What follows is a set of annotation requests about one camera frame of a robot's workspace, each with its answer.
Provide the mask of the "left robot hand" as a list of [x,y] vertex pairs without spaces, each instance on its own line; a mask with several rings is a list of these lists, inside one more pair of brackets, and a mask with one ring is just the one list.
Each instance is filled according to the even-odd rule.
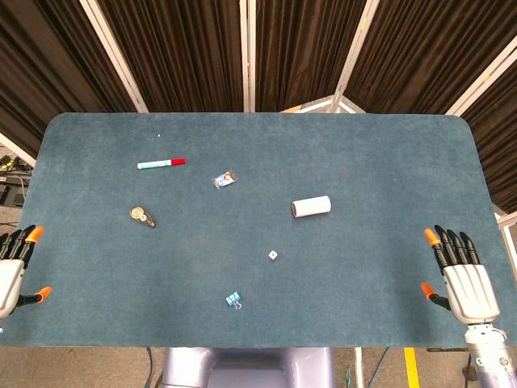
[[31,225],[1,235],[1,320],[18,307],[43,303],[53,291],[45,286],[33,294],[21,294],[25,272],[43,234],[43,226]]

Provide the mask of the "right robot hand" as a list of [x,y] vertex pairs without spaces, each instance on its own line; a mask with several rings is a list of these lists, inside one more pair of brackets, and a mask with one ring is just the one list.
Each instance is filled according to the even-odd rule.
[[464,232],[456,234],[439,225],[425,229],[423,234],[433,250],[447,293],[443,297],[423,282],[420,289],[424,297],[452,312],[461,323],[492,323],[500,309],[473,240]]

